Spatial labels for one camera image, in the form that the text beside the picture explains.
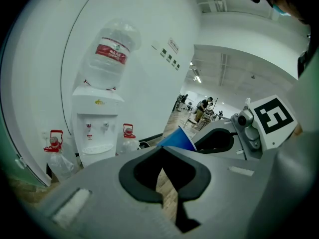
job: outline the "white panel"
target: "white panel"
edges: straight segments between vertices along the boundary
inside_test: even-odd
[[[113,18],[130,20],[141,32],[142,46],[128,58],[117,93],[125,100],[120,122],[134,125],[137,139],[163,133],[193,57],[200,11],[194,0],[89,0],[70,35],[62,68],[63,107],[71,128],[71,95],[81,60],[101,28]],[[169,47],[173,38],[179,52]],[[159,50],[152,43],[159,43]],[[177,71],[160,55],[176,59]]]
[[[287,95],[304,132],[319,131],[318,67],[319,52],[317,51],[297,84]]]
[[[115,157],[123,99],[113,91],[79,86],[72,104],[74,138],[83,166]]]
[[[42,181],[47,153],[42,131],[64,121],[60,76],[64,48],[87,0],[31,0],[12,29],[1,68],[1,100],[9,133],[29,167]]]
[[[297,78],[297,59],[306,50],[305,36],[277,23],[244,13],[202,16],[196,44],[232,48],[263,58]]]

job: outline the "white wall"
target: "white wall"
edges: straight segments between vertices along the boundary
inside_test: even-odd
[[[192,102],[193,105],[194,105],[195,101],[197,100],[198,94],[195,93],[195,92],[193,92],[193,91],[189,91],[189,90],[187,90],[187,89],[185,90],[185,94],[184,94],[184,95],[186,95],[186,94],[188,94],[188,97],[187,97],[186,102],[187,102],[187,103],[188,103],[188,102]]]
[[[118,17],[130,20],[142,35],[142,46],[130,55],[117,90],[125,100],[120,122],[132,123],[137,139],[147,138],[163,133],[194,54],[200,11],[194,0],[89,0],[63,59],[63,107],[69,127],[73,83],[82,57],[99,30]],[[167,44],[170,37],[179,46],[177,55]],[[177,60],[179,71],[151,47],[153,41]]]
[[[181,95],[186,95],[186,82],[183,83],[182,87],[180,88],[180,94]]]
[[[60,77],[67,38],[87,0],[31,0],[16,21],[3,55],[3,116],[17,151],[46,184],[46,142],[41,131],[64,121]]]
[[[244,51],[263,58],[297,78],[297,59],[307,49],[307,37],[255,15],[219,12],[203,15],[195,44]]]

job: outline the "gray plastic surface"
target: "gray plastic surface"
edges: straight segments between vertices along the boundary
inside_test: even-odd
[[[242,148],[245,153],[245,158],[248,161],[259,161],[262,157],[262,150],[261,150],[261,143],[260,139],[250,141],[249,137],[255,138],[255,135],[246,135],[246,130],[244,130],[244,127],[239,125],[238,123],[238,116],[233,115],[231,118],[232,125],[234,127],[234,130],[238,134],[238,138],[240,140],[240,143],[242,145]]]
[[[236,130],[231,123],[230,119],[223,119],[218,121],[213,121],[209,123],[207,126],[205,126],[201,131],[199,131],[193,138],[192,141],[196,145],[196,143],[201,140],[205,135],[207,135],[209,132],[216,128],[223,128],[228,130],[230,133],[235,133]]]
[[[266,151],[260,162],[169,147],[211,173],[203,194],[184,203],[187,216],[201,223],[185,234],[164,216],[159,204],[136,201],[119,183],[121,167],[153,148],[88,166],[56,188],[39,209],[51,217],[77,188],[86,188],[92,197],[69,228],[84,238],[266,238],[307,202],[319,172],[318,139],[319,134],[309,133],[290,138],[280,148]],[[229,170],[232,166],[254,173],[238,174]],[[296,223],[300,219],[304,217],[294,218]]]
[[[250,141],[255,141],[259,138],[258,130],[253,128],[252,126],[248,126],[244,129],[245,134]]]
[[[63,182],[40,204],[50,218],[78,189],[92,191],[91,197],[68,230],[84,238],[172,238],[181,234],[164,215],[161,204],[133,199],[119,182],[121,167],[152,148],[137,150],[93,163]]]
[[[234,138],[234,145],[232,148],[228,151],[224,152],[218,152],[218,153],[212,153],[212,154],[206,154],[208,156],[214,156],[214,157],[223,157],[223,158],[233,158],[233,159],[241,159],[241,160],[246,160],[245,159],[245,154],[243,152],[243,147],[240,143],[240,140],[237,135],[233,136]]]

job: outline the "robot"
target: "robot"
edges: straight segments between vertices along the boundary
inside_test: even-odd
[[[290,137],[296,125],[271,96],[210,123],[193,138],[196,152],[157,146],[96,162],[39,209],[66,229],[59,238],[267,237],[310,194],[318,175],[318,134]],[[175,224],[155,191],[162,168],[178,192]]]

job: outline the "floor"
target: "floor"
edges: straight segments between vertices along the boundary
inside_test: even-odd
[[[173,112],[167,122],[165,130],[163,132],[163,136],[149,141],[148,144],[150,146],[156,146],[160,141],[162,141],[165,137],[173,133],[178,126],[183,127],[184,122],[187,120],[188,113],[183,112]],[[191,127],[191,123],[187,123],[184,130],[188,134],[190,138],[192,138],[197,131]],[[37,206],[37,204],[55,187],[59,185],[59,182],[54,182],[50,187],[47,188],[38,188],[36,186],[20,182],[14,179],[9,179],[9,184],[11,185],[13,191],[16,193],[17,197],[22,201],[29,203],[33,206]],[[163,210],[166,216],[172,221],[176,220],[176,212],[177,212],[177,191],[173,187],[172,183],[166,176],[163,170],[161,170],[158,182],[156,186],[156,191],[163,195]]]

